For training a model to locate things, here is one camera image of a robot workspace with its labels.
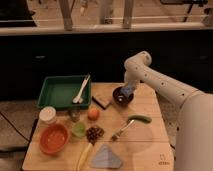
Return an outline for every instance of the white spoon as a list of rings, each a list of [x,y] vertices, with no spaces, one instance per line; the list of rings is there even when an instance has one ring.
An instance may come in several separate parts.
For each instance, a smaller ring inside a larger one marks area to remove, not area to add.
[[[82,103],[83,100],[82,100],[82,98],[81,98],[81,95],[82,95],[82,93],[83,93],[84,88],[85,88],[86,85],[87,85],[87,82],[88,82],[89,78],[90,78],[90,75],[89,75],[89,74],[84,78],[84,81],[83,81],[82,84],[81,84],[81,88],[80,88],[80,90],[79,90],[77,96],[76,96],[75,98],[73,98],[73,100],[72,100],[73,103]]]

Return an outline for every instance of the cable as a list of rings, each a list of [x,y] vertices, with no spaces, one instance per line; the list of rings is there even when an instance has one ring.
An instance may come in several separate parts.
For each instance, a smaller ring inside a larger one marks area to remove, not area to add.
[[[10,124],[10,126],[13,127],[13,129],[20,135],[22,136],[28,143],[30,142],[29,139],[27,139],[10,121],[7,119],[7,117],[0,111],[1,116]]]

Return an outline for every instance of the orange bowl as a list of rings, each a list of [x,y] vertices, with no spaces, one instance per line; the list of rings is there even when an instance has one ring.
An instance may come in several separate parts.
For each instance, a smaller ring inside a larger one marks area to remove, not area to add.
[[[53,124],[41,134],[40,149],[43,153],[52,155],[61,151],[69,140],[69,132],[62,124]]]

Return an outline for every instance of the green tray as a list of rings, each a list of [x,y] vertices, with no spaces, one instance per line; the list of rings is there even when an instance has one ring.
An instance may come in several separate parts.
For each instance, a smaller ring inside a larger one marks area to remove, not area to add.
[[[91,79],[88,80],[82,93],[81,104],[73,104],[72,99],[78,94],[86,75],[46,77],[39,95],[37,107],[55,107],[56,110],[66,110],[72,107],[87,109],[91,103]]]

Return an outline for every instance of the black bowl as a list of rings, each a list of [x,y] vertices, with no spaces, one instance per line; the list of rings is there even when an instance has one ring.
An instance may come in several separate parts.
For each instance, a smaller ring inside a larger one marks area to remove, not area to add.
[[[117,87],[113,91],[114,101],[120,106],[127,106],[134,98],[134,94],[131,94],[129,97],[126,97],[123,93],[121,93],[122,87]]]

